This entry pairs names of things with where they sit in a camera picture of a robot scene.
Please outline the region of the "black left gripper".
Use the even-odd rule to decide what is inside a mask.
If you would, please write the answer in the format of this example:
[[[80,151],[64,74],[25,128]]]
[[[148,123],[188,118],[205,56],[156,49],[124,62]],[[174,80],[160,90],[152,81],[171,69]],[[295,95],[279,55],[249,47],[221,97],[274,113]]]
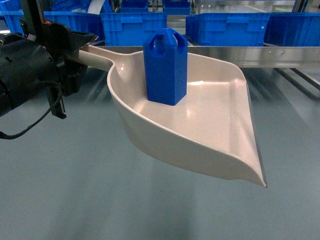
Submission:
[[[98,36],[91,32],[72,31],[65,24],[47,19],[35,22],[21,17],[19,21],[24,35],[34,36],[35,42],[44,46],[56,62],[62,94],[67,97],[77,93],[87,66],[68,60],[67,55],[96,41]]]

